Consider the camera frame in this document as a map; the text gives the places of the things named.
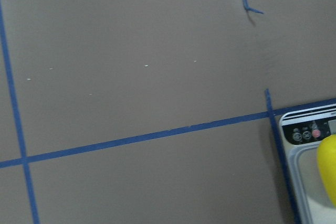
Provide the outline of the yellow mango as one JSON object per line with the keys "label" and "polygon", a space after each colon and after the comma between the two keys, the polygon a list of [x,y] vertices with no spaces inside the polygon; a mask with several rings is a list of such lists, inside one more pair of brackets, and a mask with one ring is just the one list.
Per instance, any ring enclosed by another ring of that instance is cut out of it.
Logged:
{"label": "yellow mango", "polygon": [[335,135],[321,141],[317,148],[317,164],[323,186],[335,207]]}

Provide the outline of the silver digital kitchen scale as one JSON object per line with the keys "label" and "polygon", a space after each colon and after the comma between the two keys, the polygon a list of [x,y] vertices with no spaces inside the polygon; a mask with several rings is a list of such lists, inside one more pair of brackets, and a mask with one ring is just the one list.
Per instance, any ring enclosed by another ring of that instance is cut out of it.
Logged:
{"label": "silver digital kitchen scale", "polygon": [[287,112],[279,127],[300,223],[335,223],[317,163],[318,146],[335,133],[335,104]]}

